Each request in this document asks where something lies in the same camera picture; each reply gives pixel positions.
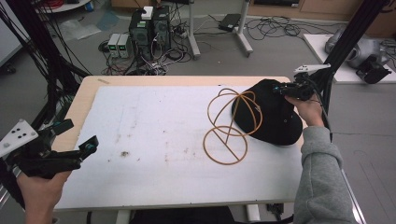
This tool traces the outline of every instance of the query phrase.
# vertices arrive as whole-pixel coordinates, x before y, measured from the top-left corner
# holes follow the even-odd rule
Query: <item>white power adapter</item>
[[[146,11],[142,13],[142,20],[144,21],[149,21],[152,18],[152,12],[153,12],[153,7],[143,7],[143,9]]]

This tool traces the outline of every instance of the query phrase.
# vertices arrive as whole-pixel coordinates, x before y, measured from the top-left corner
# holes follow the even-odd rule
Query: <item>hand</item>
[[[285,99],[297,107],[300,117],[305,120],[308,126],[323,127],[322,107],[318,97],[314,94],[311,99],[301,101],[293,97],[285,96]]]
[[[52,211],[61,200],[64,182],[71,172],[62,172],[52,179],[28,177],[21,173],[17,182],[25,202],[26,224],[47,224],[52,222]]]

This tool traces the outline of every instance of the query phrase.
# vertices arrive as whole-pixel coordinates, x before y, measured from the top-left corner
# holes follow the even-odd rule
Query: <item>wire hat stand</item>
[[[210,101],[207,106],[207,117],[213,128],[205,134],[203,142],[204,151],[210,160],[222,165],[233,165],[246,157],[248,154],[246,136],[256,132],[262,125],[261,109],[256,104],[255,99],[256,95],[253,91],[238,93],[232,89],[225,88],[219,92],[218,96]],[[254,123],[253,130],[249,133],[244,133],[234,127],[237,125],[234,122],[234,118],[241,101],[247,106]],[[233,102],[235,102],[234,111],[230,119],[227,108],[230,108]],[[213,109],[214,107],[219,107],[220,110],[217,113],[211,111],[211,109],[215,110]],[[256,118],[257,116],[253,112],[254,109],[260,112],[259,118]]]

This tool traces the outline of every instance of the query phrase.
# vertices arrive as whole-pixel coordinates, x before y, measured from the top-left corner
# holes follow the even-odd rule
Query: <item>computer tower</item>
[[[140,51],[146,60],[152,60],[152,54],[154,54],[156,47],[155,44],[152,44],[154,38],[153,25],[152,21],[142,20],[142,10],[137,10],[132,15],[129,34],[132,39],[134,55]]]
[[[154,33],[157,36],[157,49],[163,52],[169,50],[171,48],[169,6],[155,8],[152,21]]]

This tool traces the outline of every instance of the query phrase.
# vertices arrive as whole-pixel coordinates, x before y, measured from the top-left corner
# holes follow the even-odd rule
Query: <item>cardboard box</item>
[[[151,6],[150,0],[111,0],[112,7],[143,8]]]
[[[390,1],[389,5],[382,9],[367,29],[366,34],[378,38],[396,36],[396,1]]]

